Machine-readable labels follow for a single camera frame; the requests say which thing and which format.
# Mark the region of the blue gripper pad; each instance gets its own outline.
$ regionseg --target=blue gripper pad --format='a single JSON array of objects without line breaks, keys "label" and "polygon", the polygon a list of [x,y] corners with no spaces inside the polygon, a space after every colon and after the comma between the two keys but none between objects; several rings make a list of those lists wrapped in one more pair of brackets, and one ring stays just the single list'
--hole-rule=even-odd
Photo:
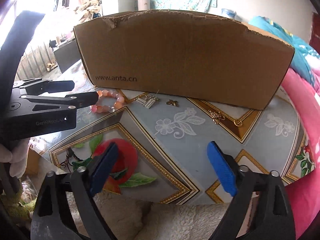
[{"label": "blue gripper pad", "polygon": [[215,142],[208,144],[207,155],[224,191],[234,197],[237,194],[236,176],[223,158],[222,152],[220,152]]}]

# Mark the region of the white flower pattern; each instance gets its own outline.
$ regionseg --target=white flower pattern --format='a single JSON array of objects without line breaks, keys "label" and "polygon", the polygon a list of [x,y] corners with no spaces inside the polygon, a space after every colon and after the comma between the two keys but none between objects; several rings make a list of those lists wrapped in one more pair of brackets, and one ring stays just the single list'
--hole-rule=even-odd
[{"label": "white flower pattern", "polygon": [[295,131],[295,126],[292,122],[283,122],[281,118],[275,117],[273,114],[268,114],[267,118],[268,121],[266,121],[264,125],[269,128],[276,127],[276,136],[282,134],[287,137],[289,133],[293,133]]},{"label": "white flower pattern", "polygon": [[196,113],[197,112],[194,108],[188,107],[184,112],[176,113],[173,117],[173,122],[167,118],[164,120],[158,120],[156,122],[157,132],[155,134],[160,132],[161,134],[166,135],[168,133],[173,133],[174,129],[179,129],[173,133],[173,136],[176,139],[181,139],[185,134],[196,135],[189,123],[200,125],[205,121],[204,118],[195,116]]}]

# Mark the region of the pink blanket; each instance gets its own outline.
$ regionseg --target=pink blanket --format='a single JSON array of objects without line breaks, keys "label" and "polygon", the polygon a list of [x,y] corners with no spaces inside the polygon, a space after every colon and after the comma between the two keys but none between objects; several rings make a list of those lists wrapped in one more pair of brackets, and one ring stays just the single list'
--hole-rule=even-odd
[{"label": "pink blanket", "polygon": [[320,98],[314,88],[291,68],[282,87],[293,102],[308,134],[316,164],[311,173],[286,186],[298,239],[320,210]]}]

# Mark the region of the metal screw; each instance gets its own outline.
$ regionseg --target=metal screw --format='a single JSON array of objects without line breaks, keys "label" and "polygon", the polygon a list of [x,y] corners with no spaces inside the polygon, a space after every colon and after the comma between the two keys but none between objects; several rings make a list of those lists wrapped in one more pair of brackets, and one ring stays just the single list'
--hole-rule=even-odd
[{"label": "metal screw", "polygon": [[239,169],[240,169],[242,172],[247,172],[247,171],[249,170],[249,168],[248,168],[247,166],[245,166],[245,165],[241,165],[241,166],[239,167]]},{"label": "metal screw", "polygon": [[86,167],[80,166],[79,168],[77,168],[77,171],[81,173],[81,172],[84,172],[86,169],[87,169]]},{"label": "metal screw", "polygon": [[274,177],[279,177],[279,172],[278,171],[271,171],[270,174]]},{"label": "metal screw", "polygon": [[47,173],[47,177],[50,178],[50,177],[52,177],[54,174],[55,174],[54,171],[49,171],[49,172]]}]

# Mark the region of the white fluffy rug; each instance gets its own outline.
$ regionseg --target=white fluffy rug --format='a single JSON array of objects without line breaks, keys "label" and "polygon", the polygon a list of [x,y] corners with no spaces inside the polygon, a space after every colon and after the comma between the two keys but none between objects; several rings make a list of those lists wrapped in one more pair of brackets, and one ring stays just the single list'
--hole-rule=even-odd
[{"label": "white fluffy rug", "polygon": [[[78,231],[88,236],[72,193],[68,202]],[[228,204],[157,204],[108,192],[97,194],[95,202],[118,240],[208,239],[228,208]]]}]

